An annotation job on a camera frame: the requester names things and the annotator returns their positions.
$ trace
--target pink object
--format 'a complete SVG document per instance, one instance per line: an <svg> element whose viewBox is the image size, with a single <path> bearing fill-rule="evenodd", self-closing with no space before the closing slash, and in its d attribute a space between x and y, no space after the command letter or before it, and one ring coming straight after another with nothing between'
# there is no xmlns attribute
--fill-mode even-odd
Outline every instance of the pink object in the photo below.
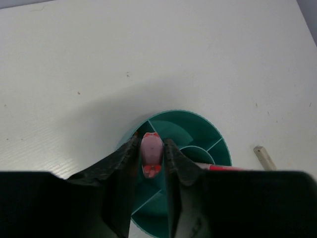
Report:
<svg viewBox="0 0 317 238"><path fill-rule="evenodd" d="M163 143L156 132L147 132L141 141L142 169L146 178L154 178L162 169Z"/></svg>

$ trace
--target red marker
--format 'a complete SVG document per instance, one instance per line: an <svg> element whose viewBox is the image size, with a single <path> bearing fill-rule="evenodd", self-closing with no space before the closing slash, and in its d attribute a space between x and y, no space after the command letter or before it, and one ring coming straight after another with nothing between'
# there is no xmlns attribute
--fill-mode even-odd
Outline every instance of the red marker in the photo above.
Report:
<svg viewBox="0 0 317 238"><path fill-rule="evenodd" d="M204 163L195 163L203 170L211 170L211 171L232 171L232 170L244 170L237 167L232 166L223 166L223 165L212 165L212 164L204 164Z"/></svg>

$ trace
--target wooden block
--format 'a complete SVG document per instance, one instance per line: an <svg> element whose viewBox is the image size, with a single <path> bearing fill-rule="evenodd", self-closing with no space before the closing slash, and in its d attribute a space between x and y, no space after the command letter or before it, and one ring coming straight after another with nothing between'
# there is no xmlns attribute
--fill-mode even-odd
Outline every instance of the wooden block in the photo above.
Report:
<svg viewBox="0 0 317 238"><path fill-rule="evenodd" d="M264 170L272 171L277 169L273 160L268 155L266 149L263 146L257 146L253 149L253 151L256 154L257 158L259 159Z"/></svg>

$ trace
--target wooden stick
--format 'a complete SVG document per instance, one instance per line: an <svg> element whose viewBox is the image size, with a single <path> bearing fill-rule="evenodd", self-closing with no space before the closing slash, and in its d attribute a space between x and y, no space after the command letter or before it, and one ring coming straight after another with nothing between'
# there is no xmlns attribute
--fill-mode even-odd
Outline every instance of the wooden stick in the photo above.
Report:
<svg viewBox="0 0 317 238"><path fill-rule="evenodd" d="M266 149L263 146L257 146L253 149L253 151L259 159L264 170L272 171L277 169L270 155L268 155Z"/></svg>

